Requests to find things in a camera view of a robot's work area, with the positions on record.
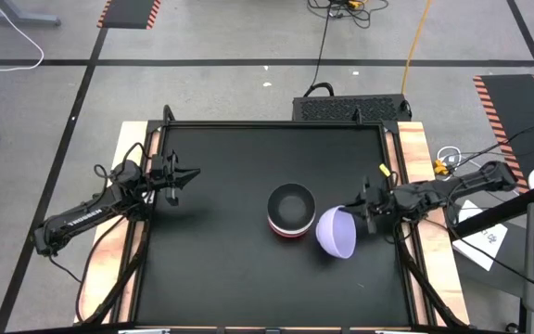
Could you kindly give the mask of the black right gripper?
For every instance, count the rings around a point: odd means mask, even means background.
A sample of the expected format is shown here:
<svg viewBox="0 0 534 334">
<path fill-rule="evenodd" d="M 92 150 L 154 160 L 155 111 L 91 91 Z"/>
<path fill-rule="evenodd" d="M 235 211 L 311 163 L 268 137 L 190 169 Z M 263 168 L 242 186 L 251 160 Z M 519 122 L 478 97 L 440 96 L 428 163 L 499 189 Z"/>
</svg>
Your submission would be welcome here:
<svg viewBox="0 0 534 334">
<path fill-rule="evenodd" d="M 344 212 L 364 220 L 363 224 L 370 235 L 390 234 L 396 223 L 395 213 L 391 209 L 391 198 L 387 184 L 373 186 L 368 176 L 362 180 L 360 199 L 344 203 L 343 207 L 345 207 Z"/>
</svg>

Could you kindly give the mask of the large black hazard-striped mat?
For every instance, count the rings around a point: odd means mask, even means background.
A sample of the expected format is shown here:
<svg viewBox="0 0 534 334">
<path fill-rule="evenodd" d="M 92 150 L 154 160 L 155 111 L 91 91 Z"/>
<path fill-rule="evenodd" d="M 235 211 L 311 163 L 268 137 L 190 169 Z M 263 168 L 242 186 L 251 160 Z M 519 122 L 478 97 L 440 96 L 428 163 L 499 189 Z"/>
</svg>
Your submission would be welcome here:
<svg viewBox="0 0 534 334">
<path fill-rule="evenodd" d="M 506 164 L 517 177 L 517 191 L 527 193 L 534 171 L 534 75 L 478 75 L 473 78 L 489 126 Z"/>
</svg>

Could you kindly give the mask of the red bowl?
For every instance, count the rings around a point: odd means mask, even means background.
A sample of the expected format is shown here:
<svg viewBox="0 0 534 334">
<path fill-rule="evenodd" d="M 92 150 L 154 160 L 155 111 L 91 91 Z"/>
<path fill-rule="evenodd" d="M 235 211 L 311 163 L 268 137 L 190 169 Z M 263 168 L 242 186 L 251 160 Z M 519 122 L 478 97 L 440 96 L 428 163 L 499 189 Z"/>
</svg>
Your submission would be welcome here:
<svg viewBox="0 0 534 334">
<path fill-rule="evenodd" d="M 284 238 L 298 238 L 303 235 L 305 235 L 312 225 L 305 225 L 301 229 L 298 230 L 285 230 L 283 228 L 278 227 L 277 225 L 274 225 L 272 223 L 269 223 L 270 228 L 276 233 L 277 235 L 284 237 Z"/>
</svg>

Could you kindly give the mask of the black computer tower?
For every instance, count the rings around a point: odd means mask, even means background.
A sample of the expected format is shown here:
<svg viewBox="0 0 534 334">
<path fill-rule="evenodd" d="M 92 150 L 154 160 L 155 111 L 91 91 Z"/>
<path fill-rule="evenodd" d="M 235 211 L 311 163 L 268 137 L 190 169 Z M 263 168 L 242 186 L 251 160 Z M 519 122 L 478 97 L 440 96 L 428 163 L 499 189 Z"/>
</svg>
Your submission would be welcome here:
<svg viewBox="0 0 534 334">
<path fill-rule="evenodd" d="M 401 94 L 307 96 L 293 100 L 293 121 L 352 121 L 359 111 L 365 122 L 412 119 L 411 106 Z"/>
</svg>

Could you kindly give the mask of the wooden board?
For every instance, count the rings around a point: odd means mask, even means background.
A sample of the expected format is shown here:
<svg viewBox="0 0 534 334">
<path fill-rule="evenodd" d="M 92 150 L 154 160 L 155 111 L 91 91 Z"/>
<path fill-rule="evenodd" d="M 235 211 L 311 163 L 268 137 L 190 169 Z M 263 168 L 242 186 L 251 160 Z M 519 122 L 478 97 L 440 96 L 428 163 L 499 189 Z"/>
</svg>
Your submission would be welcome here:
<svg viewBox="0 0 534 334">
<path fill-rule="evenodd" d="M 424 125 L 420 122 L 399 122 L 398 131 L 386 134 L 390 168 L 400 174 L 401 181 L 418 182 L 435 178 Z M 430 284 L 461 321 L 468 323 L 461 281 L 449 233 L 444 228 L 444 211 L 430 212 L 415 229 L 402 227 L 411 236 L 406 246 L 419 265 L 426 270 Z"/>
<path fill-rule="evenodd" d="M 122 123 L 111 167 L 122 162 L 125 153 L 134 143 L 140 142 L 143 144 L 146 142 L 147 125 L 148 121 Z M 119 220 L 121 220 L 120 223 L 110 233 L 105 235 L 106 231 Z M 129 260 L 132 260 L 137 247 L 141 243 L 144 226 L 145 222 L 143 221 L 131 225 L 129 221 L 115 217 L 96 227 L 95 245 L 93 245 L 92 251 L 86 260 L 82 284 L 78 289 L 75 303 L 76 318 L 74 325 L 78 325 L 79 320 L 84 320 L 89 317 L 98 307 L 98 304 L 104 300 L 105 295 L 112 288 L 120 274 L 123 249 L 127 246 L 127 261 L 129 262 Z M 97 244 L 96 242 L 102 237 L 105 238 Z M 94 257 L 94 269 L 90 270 L 92 277 L 90 282 L 88 282 L 87 272 L 92 257 Z M 118 320 L 111 320 L 112 317 L 108 314 L 104 318 L 103 323 L 114 321 L 126 322 L 128 320 L 129 313 L 132 311 L 135 278 L 136 275 L 133 274 L 125 286 L 125 290 L 120 295 L 122 297 L 121 302 L 117 301 L 118 304 L 113 309 L 114 311 L 118 311 Z"/>
</svg>

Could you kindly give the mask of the black bowl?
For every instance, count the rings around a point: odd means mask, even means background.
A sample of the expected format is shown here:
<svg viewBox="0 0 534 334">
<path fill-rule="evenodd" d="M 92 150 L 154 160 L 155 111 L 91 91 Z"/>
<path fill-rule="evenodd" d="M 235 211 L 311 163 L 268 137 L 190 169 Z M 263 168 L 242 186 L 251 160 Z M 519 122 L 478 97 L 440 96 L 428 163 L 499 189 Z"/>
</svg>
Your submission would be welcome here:
<svg viewBox="0 0 534 334">
<path fill-rule="evenodd" d="M 315 200 L 307 187 L 294 183 L 284 184 L 268 198 L 267 213 L 277 225 L 299 227 L 315 215 Z"/>
</svg>

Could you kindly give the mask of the lilac bowl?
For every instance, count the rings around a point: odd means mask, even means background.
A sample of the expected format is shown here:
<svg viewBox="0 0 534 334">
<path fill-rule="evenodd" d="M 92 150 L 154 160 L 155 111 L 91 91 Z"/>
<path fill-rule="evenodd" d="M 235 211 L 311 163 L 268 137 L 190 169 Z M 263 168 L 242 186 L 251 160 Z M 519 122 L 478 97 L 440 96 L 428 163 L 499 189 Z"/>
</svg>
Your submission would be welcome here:
<svg viewBox="0 0 534 334">
<path fill-rule="evenodd" d="M 357 240 L 353 216 L 343 206 L 328 209 L 319 218 L 316 237 L 326 253 L 339 259 L 348 259 L 355 250 Z"/>
</svg>

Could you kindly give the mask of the black diagonal bar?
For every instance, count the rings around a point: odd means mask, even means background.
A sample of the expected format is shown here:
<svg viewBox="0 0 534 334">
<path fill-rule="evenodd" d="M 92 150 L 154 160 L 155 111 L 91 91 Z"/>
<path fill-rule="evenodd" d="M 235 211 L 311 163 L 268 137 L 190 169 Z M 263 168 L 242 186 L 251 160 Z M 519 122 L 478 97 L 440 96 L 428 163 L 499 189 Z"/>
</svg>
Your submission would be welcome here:
<svg viewBox="0 0 534 334">
<path fill-rule="evenodd" d="M 496 224 L 521 216 L 527 212 L 528 205 L 531 203 L 534 203 L 534 188 L 460 222 L 451 231 L 451 241 L 468 237 Z"/>
</svg>

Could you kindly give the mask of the long grey desk foot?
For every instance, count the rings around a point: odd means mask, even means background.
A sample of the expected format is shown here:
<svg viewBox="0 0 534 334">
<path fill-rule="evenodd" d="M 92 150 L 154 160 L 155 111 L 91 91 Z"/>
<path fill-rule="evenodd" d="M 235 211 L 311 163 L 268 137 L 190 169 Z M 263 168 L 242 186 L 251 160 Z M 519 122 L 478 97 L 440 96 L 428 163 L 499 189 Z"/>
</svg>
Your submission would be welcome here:
<svg viewBox="0 0 534 334">
<path fill-rule="evenodd" d="M 23 11 L 12 0 L 0 0 L 0 22 L 7 19 L 14 24 L 61 25 L 61 20 L 58 16 Z"/>
</svg>

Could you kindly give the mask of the small black hazard-striped mat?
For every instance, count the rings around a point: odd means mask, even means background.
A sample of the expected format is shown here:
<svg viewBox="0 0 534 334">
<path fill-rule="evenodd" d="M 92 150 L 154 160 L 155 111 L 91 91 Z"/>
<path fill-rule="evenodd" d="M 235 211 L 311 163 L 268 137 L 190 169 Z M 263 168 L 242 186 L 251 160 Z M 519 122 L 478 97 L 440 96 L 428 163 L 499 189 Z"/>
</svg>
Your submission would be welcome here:
<svg viewBox="0 0 534 334">
<path fill-rule="evenodd" d="M 97 27 L 151 30 L 160 6 L 161 0 L 107 0 Z"/>
</svg>

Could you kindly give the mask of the white paper sheet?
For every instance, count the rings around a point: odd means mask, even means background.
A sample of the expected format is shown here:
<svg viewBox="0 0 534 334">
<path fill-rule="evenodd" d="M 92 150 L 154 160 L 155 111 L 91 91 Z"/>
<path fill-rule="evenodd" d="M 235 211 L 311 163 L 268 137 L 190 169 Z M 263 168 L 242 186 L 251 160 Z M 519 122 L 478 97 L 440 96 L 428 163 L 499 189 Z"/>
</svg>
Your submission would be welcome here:
<svg viewBox="0 0 534 334">
<path fill-rule="evenodd" d="M 508 228 L 505 225 L 497 224 L 464 239 L 453 241 L 452 248 L 488 272 L 494 264 L 494 258 L 507 232 Z"/>
</svg>

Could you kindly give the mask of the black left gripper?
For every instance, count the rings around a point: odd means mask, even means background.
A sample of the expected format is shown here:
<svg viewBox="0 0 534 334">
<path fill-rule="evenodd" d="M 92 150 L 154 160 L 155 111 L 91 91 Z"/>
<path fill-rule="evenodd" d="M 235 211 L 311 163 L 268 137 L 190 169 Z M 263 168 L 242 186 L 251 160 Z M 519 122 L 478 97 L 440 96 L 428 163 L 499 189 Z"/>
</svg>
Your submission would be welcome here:
<svg viewBox="0 0 534 334">
<path fill-rule="evenodd" d="M 177 178 L 177 164 L 178 157 L 175 151 L 168 157 L 162 156 L 161 154 L 154 154 L 151 156 L 150 169 L 148 171 L 151 188 L 154 191 L 166 189 L 165 199 L 171 206 L 179 205 L 176 189 L 178 187 L 184 188 L 201 172 L 199 168 L 179 169 L 178 173 L 181 176 Z"/>
</svg>

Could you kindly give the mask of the black table frame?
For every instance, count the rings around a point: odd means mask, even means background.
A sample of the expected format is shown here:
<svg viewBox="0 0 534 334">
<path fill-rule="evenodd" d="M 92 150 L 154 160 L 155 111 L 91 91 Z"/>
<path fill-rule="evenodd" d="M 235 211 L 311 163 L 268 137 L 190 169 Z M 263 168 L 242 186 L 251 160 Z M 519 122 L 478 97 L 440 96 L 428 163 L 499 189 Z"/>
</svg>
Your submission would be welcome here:
<svg viewBox="0 0 534 334">
<path fill-rule="evenodd" d="M 395 247 L 362 236 L 347 260 L 309 232 L 283 238 L 267 202 L 296 183 L 322 214 L 383 184 L 378 125 L 175 122 L 163 142 L 199 175 L 172 206 L 159 199 L 134 321 L 157 327 L 406 327 L 413 310 Z"/>
</svg>

